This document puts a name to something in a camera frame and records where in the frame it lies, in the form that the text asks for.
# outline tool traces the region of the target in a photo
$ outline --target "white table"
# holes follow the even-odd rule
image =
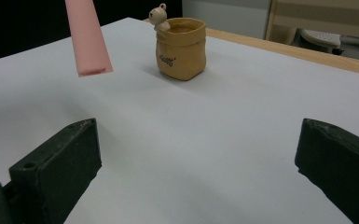
[[[114,73],[77,77],[70,38],[0,59],[0,182],[96,118],[103,167],[65,223],[351,223],[294,158],[304,118],[359,135],[359,74],[207,38],[188,82],[159,73],[150,23],[103,27]]]

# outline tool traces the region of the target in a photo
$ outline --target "pink strip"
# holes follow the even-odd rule
[[[92,0],[65,0],[80,77],[113,72]]]

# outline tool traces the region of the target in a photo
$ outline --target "kraft paper bag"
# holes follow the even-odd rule
[[[206,65],[205,22],[192,18],[173,18],[167,22],[170,30],[157,30],[159,71],[179,80],[190,80]]]

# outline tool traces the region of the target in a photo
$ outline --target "teddy bear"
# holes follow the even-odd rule
[[[159,7],[155,7],[149,12],[149,21],[155,25],[155,31],[168,31],[171,29],[170,24],[167,22],[166,10],[167,6],[164,3],[161,3]]]

